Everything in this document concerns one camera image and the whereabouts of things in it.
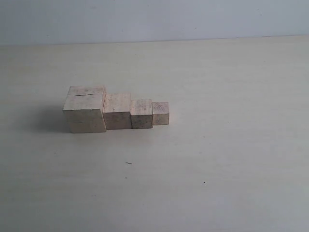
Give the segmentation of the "second largest wooden cube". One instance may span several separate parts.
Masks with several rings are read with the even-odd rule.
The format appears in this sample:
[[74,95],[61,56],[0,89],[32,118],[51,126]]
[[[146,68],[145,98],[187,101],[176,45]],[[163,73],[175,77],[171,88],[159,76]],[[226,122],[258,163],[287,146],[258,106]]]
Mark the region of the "second largest wooden cube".
[[123,130],[132,128],[130,104],[130,93],[106,94],[103,117],[107,130]]

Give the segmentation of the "third largest wooden cube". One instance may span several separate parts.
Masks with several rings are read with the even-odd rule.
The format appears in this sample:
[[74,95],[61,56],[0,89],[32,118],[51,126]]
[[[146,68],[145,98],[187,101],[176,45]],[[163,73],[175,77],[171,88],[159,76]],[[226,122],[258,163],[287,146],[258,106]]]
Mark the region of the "third largest wooden cube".
[[150,129],[153,127],[152,100],[131,100],[130,114],[132,129]]

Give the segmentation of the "smallest wooden cube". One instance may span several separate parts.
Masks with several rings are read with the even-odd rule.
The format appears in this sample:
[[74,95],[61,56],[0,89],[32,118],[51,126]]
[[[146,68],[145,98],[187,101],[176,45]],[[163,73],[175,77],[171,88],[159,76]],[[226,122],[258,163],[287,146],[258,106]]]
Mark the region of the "smallest wooden cube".
[[153,125],[169,124],[169,103],[153,102]]

